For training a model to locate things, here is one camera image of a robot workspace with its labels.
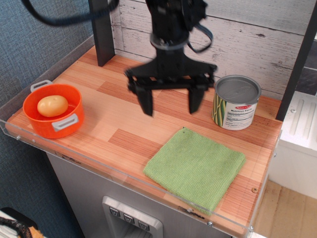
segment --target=folded cloth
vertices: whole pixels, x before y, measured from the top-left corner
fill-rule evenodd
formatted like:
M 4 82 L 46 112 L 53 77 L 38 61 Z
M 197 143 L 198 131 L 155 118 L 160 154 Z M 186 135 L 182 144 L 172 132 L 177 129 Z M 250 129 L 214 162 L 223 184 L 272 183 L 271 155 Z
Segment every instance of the folded cloth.
M 153 156 L 143 173 L 210 215 L 245 161 L 244 154 L 183 128 Z

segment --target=can label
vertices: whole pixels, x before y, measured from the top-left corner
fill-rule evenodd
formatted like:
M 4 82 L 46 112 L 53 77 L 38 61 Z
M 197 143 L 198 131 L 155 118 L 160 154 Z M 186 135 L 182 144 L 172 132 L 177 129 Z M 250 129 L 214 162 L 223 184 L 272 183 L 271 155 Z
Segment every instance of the can label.
M 234 104 L 214 95 L 212 119 L 224 129 L 242 130 L 252 124 L 257 104 Z

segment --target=wooden plank wall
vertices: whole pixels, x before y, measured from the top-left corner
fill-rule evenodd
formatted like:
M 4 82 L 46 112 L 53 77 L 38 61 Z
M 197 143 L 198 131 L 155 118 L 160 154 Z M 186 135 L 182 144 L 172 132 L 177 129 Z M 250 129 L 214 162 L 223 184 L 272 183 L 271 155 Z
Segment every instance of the wooden plank wall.
M 256 80 L 262 95 L 282 99 L 316 0 L 205 0 L 214 41 L 202 54 L 187 46 L 187 56 L 218 66 L 217 78 L 240 74 Z M 120 0 L 111 13 L 115 52 L 142 62 L 156 55 L 150 44 L 151 15 L 145 0 Z M 196 48 L 208 39 L 190 37 Z

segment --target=black metal post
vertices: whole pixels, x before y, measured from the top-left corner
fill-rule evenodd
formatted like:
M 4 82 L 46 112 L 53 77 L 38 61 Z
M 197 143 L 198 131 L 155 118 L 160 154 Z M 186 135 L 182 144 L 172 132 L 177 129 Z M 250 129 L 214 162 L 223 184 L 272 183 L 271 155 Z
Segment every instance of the black metal post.
M 107 0 L 88 0 L 90 12 L 108 6 Z M 114 55 L 114 45 L 110 16 L 104 16 L 92 21 L 98 65 L 103 66 Z
M 286 116 L 288 107 L 291 103 L 292 97 L 294 95 L 294 92 L 298 83 L 298 79 L 301 76 L 307 56 L 309 54 L 314 38 L 316 36 L 316 32 L 317 32 L 317 2 L 313 9 L 311 19 L 308 23 L 308 27 L 302 42 L 302 46 L 298 52 L 293 71 L 291 73 L 290 79 L 288 81 L 288 84 L 282 99 L 282 103 L 276 115 L 277 120 L 283 121 Z

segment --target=pot handle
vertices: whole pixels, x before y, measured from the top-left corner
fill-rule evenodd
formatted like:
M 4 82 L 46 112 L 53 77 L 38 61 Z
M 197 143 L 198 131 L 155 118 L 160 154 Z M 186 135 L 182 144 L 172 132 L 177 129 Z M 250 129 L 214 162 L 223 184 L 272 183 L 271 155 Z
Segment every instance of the pot handle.
M 74 113 L 63 120 L 52 122 L 52 126 L 54 128 L 54 131 L 58 132 L 60 130 L 63 130 L 65 128 L 71 126 L 71 125 L 74 125 L 78 121 L 79 121 L 78 116 Z
M 51 81 L 49 81 L 48 79 L 43 80 L 43 81 L 38 82 L 38 83 L 35 83 L 35 84 L 32 84 L 31 88 L 30 88 L 31 93 L 33 93 L 35 90 L 37 90 L 43 86 L 49 85 L 49 84 L 53 84 L 53 83 Z

